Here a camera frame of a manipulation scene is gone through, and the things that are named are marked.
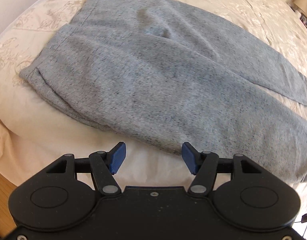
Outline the cream embroidered bedspread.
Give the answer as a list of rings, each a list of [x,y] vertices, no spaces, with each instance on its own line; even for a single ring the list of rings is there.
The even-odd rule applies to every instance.
[[[126,144],[115,176],[121,187],[189,185],[193,176],[181,157],[115,131],[79,122],[46,102],[20,72],[82,9],[86,0],[46,0],[22,15],[0,39],[0,173],[21,185],[60,156],[84,158]],[[175,0],[243,28],[282,54],[307,77],[307,29],[282,0]],[[307,106],[272,90],[269,94],[307,120]],[[307,213],[307,181],[284,181]]]

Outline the grey knit pants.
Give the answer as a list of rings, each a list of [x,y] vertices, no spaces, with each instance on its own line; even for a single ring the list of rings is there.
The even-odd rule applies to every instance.
[[[241,153],[307,181],[307,77],[224,18],[175,0],[86,0],[20,72],[46,102],[89,126],[178,154],[184,142]]]

